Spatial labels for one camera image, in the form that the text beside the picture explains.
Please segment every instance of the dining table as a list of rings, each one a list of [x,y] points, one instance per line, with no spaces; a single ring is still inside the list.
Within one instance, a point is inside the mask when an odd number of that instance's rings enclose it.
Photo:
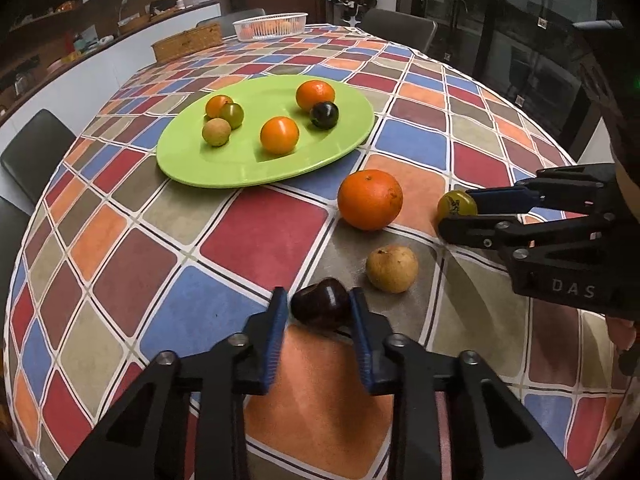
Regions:
[[[375,113],[364,142],[262,186],[189,187],[159,169],[159,137],[186,107],[245,79],[291,74],[358,89]],[[640,412],[638,380],[620,373],[604,317],[514,294],[495,251],[445,243],[435,220],[449,190],[510,186],[570,164],[496,92],[357,28],[229,39],[149,66],[78,137],[25,234],[3,341],[17,439],[58,475],[158,352],[207,351],[264,311],[274,287],[292,294],[332,276],[362,287],[372,311],[428,351],[477,351],[575,471],[595,478]],[[375,232],[348,225],[337,207],[340,183],[365,169],[391,174],[404,195],[393,223]],[[520,219],[571,217],[534,208]],[[402,294],[375,289],[364,273],[368,254],[388,244],[418,258]],[[367,395],[346,336],[290,323],[274,385],[244,406],[252,478],[383,479],[392,402]],[[185,479],[197,415],[194,394]]]

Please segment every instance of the blue gripper pad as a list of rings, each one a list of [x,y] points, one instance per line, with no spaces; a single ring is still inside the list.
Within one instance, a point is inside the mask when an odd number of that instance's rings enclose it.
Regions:
[[[286,291],[278,287],[273,291],[268,314],[271,324],[267,333],[264,349],[262,352],[262,373],[260,375],[260,385],[266,393],[276,378],[278,361],[280,360],[280,348],[284,337],[284,328],[289,319],[289,305],[287,303]]]
[[[369,393],[375,384],[373,371],[373,350],[367,334],[364,316],[368,314],[366,307],[358,303],[356,295],[352,290],[349,293],[349,301],[351,303],[351,337],[353,338],[353,347],[356,351],[358,360],[358,370],[360,371],[360,382]]]

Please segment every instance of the green tomato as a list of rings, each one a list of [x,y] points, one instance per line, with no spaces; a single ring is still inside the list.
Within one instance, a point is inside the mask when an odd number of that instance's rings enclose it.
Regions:
[[[227,103],[220,108],[219,117],[229,123],[232,130],[235,130],[244,121],[244,110],[238,103]]]

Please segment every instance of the tangerine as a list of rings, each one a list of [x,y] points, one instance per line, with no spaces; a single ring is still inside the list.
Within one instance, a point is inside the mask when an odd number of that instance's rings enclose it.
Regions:
[[[228,95],[214,95],[207,101],[204,110],[207,113],[209,119],[216,119],[220,116],[220,108],[228,103],[233,103],[233,101],[234,100]]]
[[[262,147],[273,155],[285,155],[296,147],[300,131],[296,121],[288,117],[269,119],[260,130]]]
[[[306,81],[296,91],[296,102],[306,113],[309,113],[318,103],[326,101],[332,103],[335,101],[335,90],[324,81]]]
[[[340,184],[338,209],[342,218],[363,231],[385,228],[402,209],[402,188],[381,170],[351,173]]]

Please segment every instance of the wicker basket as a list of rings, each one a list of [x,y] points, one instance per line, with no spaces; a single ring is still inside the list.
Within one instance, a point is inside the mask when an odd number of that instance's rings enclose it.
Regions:
[[[220,44],[222,44],[220,24],[211,23],[164,38],[154,43],[152,47],[156,54],[156,61],[165,63]]]

